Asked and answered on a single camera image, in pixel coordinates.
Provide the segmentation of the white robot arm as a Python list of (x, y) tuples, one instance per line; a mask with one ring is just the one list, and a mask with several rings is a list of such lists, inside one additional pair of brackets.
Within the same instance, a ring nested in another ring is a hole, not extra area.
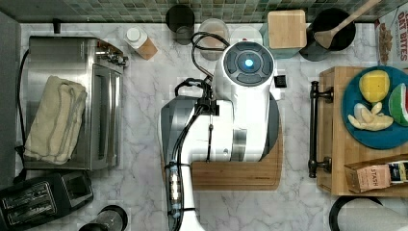
[(223, 51), (212, 78), (179, 84), (202, 89), (201, 96), (176, 94), (162, 107), (158, 128), (170, 231), (204, 231), (194, 206), (192, 163), (259, 162), (275, 145), (275, 73), (263, 45), (239, 41)]

